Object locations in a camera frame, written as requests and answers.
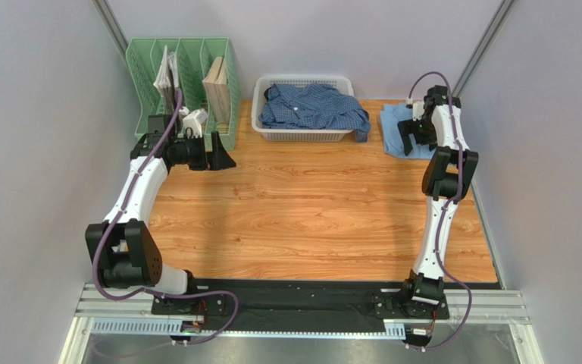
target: robotic arm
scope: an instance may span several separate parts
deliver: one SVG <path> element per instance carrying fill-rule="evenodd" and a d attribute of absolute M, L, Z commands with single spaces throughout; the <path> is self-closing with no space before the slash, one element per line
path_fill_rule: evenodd
<path fill-rule="evenodd" d="M 196 110 L 183 119 L 183 124 L 202 121 L 205 116 L 205 111 Z M 206 152 L 203 136 L 177 139 L 176 127 L 171 127 L 168 132 L 169 119 L 169 115 L 155 115 L 148 119 L 151 133 L 143 135 L 130 153 L 130 173 L 114 208 L 102 223 L 91 224 L 86 230 L 85 240 L 92 263 L 99 244 L 104 244 L 97 267 L 103 287 L 154 287 L 159 292 L 173 294 L 185 293 L 188 289 L 192 275 L 164 264 L 148 231 L 146 222 L 157 192 L 174 165 L 188 165 L 194 171 L 217 171 L 236 164 L 222 146 L 217 132 L 211 135 L 213 151 Z M 162 137 L 164 143 L 159 145 Z M 147 159 L 149 162 L 140 170 Z M 121 206 L 126 206 L 123 214 L 102 242 L 105 230 Z"/>
<path fill-rule="evenodd" d="M 443 261 L 450 227 L 459 201 L 468 193 L 478 161 L 478 154 L 469 150 L 464 140 L 459 123 L 459 98 L 452 100 L 451 115 L 449 97 L 447 87 L 435 86 L 428 90 L 424 101 L 408 100 L 412 119 L 399 122 L 406 154 L 412 150 L 410 133 L 415 135 L 417 143 L 435 149 L 421 185 L 421 190 L 427 196 L 421 252 L 409 279 L 403 282 L 401 289 L 402 311 L 415 318 L 433 315 L 444 302 L 443 278 L 448 273 L 443 267 Z M 457 171 L 448 171 L 450 165 L 456 167 Z M 405 342 L 424 347 L 430 339 L 429 333 L 419 331 L 419 334 L 407 335 Z"/>

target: wooden table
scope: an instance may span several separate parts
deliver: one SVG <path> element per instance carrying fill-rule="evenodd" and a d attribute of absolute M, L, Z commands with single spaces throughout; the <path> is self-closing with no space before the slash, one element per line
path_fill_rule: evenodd
<path fill-rule="evenodd" d="M 383 152 L 379 111 L 361 100 L 372 129 L 339 143 L 267 142 L 240 109 L 237 168 L 171 170 L 150 232 L 163 260 L 206 278 L 403 280 L 421 248 L 428 161 Z M 452 224 L 446 267 L 463 281 L 496 281 L 472 195 Z"/>

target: blue plaid shirt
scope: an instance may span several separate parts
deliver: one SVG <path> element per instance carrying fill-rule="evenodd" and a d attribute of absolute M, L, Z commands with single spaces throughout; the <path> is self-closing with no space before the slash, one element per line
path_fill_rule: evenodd
<path fill-rule="evenodd" d="M 304 88 L 275 83 L 260 120 L 269 129 L 353 129 L 359 142 L 368 141 L 371 129 L 369 114 L 353 96 L 323 83 Z"/>

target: blue towel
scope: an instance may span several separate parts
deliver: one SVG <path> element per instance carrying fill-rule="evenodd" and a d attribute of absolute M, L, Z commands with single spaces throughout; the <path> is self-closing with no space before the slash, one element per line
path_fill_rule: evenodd
<path fill-rule="evenodd" d="M 324 83 L 303 88 L 275 83 L 260 121 L 269 129 L 353 129 L 359 142 L 368 141 L 371 129 L 369 114 L 353 96 Z"/>
<path fill-rule="evenodd" d="M 412 141 L 412 152 L 405 155 L 403 152 L 403 140 L 399 127 L 399 121 L 412 119 L 412 110 L 402 102 L 398 105 L 385 104 L 383 110 L 380 112 L 380 126 L 383 128 L 383 146 L 385 153 L 394 155 L 397 158 L 417 158 L 417 159 L 432 159 L 434 155 L 433 150 L 429 150 L 428 146 L 422 146 L 416 143 L 415 136 L 410 134 Z"/>

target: gray wall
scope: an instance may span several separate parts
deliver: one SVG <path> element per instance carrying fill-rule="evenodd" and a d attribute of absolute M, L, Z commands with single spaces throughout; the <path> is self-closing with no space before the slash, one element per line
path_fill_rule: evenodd
<path fill-rule="evenodd" d="M 582 362 L 582 0 L 517 2 L 462 104 L 506 283 L 546 362 Z"/>
<path fill-rule="evenodd" d="M 139 106 L 88 1 L 0 2 L 0 362 L 58 361 Z"/>
<path fill-rule="evenodd" d="M 231 37 L 244 97 L 252 97 L 260 76 L 300 73 L 342 74 L 361 98 L 405 98 L 425 72 L 442 71 L 452 83 L 458 79 L 500 1 L 109 3 L 128 41 L 141 36 Z M 417 95 L 426 89 L 423 83 Z"/>

